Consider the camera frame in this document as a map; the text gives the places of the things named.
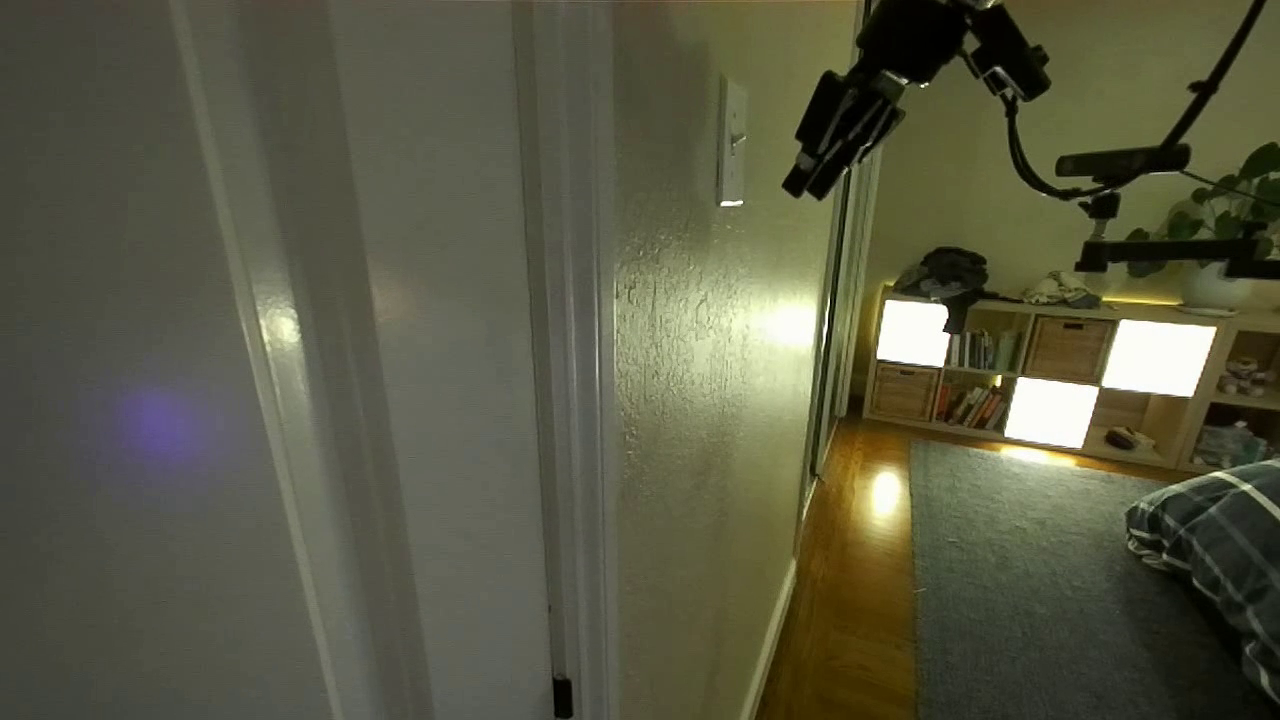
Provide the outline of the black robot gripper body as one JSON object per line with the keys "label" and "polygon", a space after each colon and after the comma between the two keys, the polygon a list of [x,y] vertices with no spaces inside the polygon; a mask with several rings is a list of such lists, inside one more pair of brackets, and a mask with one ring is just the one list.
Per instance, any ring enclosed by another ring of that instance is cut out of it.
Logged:
{"label": "black robot gripper body", "polygon": [[856,35],[856,65],[822,71],[811,87],[801,142],[878,142],[900,118],[909,84],[926,84],[962,38],[962,12],[953,0],[878,0]]}

